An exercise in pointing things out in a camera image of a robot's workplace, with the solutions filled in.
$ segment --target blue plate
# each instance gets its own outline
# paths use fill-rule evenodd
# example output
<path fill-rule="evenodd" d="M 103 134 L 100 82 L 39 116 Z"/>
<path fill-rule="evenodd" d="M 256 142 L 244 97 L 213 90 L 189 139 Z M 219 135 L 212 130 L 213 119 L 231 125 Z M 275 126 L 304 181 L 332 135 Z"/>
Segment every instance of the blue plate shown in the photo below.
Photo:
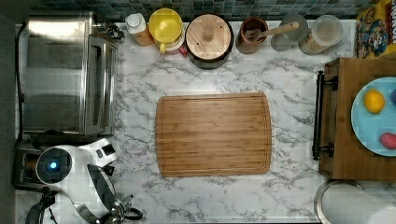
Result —
<path fill-rule="evenodd" d="M 363 103 L 364 95 L 370 89 L 380 91 L 385 98 L 385 106 L 377 115 L 368 112 Z M 382 146 L 379 137 L 382 133 L 396 134 L 396 105 L 390 100 L 395 89 L 396 77 L 376 79 L 361 89 L 351 111 L 353 131 L 361 143 L 372 152 L 387 157 L 396 157 L 396 149 L 389 150 Z"/>

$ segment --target white lid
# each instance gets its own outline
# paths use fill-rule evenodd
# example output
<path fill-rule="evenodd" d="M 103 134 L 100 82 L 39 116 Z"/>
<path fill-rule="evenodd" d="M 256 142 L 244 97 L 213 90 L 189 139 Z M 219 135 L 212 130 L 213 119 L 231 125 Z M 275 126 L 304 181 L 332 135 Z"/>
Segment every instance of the white lid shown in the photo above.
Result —
<path fill-rule="evenodd" d="M 338 43 L 343 36 L 343 24 L 334 16 L 319 17 L 312 26 L 312 37 L 321 46 Z"/>
<path fill-rule="evenodd" d="M 128 32 L 132 35 L 146 30 L 145 18 L 140 13 L 136 13 L 128 16 L 125 19 L 125 24 Z"/>

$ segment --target lemon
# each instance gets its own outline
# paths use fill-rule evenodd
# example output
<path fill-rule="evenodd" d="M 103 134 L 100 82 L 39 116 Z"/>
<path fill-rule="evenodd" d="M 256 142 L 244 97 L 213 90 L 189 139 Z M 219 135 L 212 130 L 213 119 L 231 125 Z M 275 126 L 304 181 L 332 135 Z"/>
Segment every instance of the lemon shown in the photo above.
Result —
<path fill-rule="evenodd" d="M 366 109 L 373 114 L 379 114 L 384 108 L 385 98 L 381 92 L 370 89 L 364 95 L 364 106 Z"/>

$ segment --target drawer handle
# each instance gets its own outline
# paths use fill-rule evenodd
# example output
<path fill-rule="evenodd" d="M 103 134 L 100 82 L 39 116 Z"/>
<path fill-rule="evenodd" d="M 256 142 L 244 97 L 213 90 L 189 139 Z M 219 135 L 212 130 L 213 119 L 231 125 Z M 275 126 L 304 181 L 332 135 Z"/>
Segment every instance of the drawer handle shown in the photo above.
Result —
<path fill-rule="evenodd" d="M 332 91 L 338 90 L 338 77 L 332 77 L 330 80 L 324 80 L 323 71 L 318 72 L 317 79 L 317 99 L 315 109 L 315 126 L 314 126 L 314 143 L 312 145 L 312 154 L 314 161 L 317 161 L 320 152 L 329 153 L 329 157 L 334 155 L 334 143 L 330 142 L 329 145 L 320 146 L 320 132 L 321 132 L 321 116 L 322 116 L 322 105 L 323 105 L 323 87 L 329 86 Z"/>

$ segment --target wooden cutting board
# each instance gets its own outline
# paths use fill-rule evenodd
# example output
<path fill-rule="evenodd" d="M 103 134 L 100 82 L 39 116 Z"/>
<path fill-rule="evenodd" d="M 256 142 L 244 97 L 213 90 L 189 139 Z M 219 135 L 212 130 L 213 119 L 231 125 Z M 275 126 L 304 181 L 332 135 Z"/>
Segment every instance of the wooden cutting board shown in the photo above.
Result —
<path fill-rule="evenodd" d="M 163 176 L 264 174 L 271 118 L 263 93 L 164 96 L 155 137 Z"/>

